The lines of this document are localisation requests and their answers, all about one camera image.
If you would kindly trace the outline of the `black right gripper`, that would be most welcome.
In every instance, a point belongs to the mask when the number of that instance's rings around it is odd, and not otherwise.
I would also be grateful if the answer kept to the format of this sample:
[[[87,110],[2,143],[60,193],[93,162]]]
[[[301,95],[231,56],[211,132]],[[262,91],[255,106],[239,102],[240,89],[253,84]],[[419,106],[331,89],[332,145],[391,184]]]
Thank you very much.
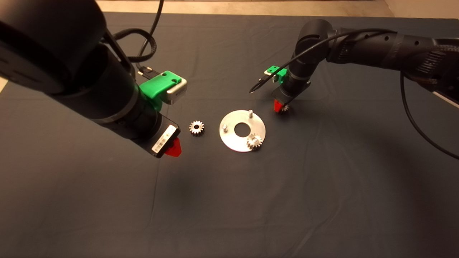
[[[287,80],[271,92],[274,98],[274,111],[282,113],[284,105],[289,104],[311,85],[310,81]]]

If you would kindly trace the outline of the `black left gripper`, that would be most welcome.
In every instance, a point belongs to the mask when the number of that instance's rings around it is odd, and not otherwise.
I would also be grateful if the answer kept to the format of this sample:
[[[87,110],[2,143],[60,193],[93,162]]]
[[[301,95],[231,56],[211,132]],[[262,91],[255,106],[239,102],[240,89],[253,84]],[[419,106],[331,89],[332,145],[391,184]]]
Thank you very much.
[[[164,155],[179,157],[182,154],[180,133],[181,129],[178,124],[159,114],[150,132],[132,141],[156,158]]]

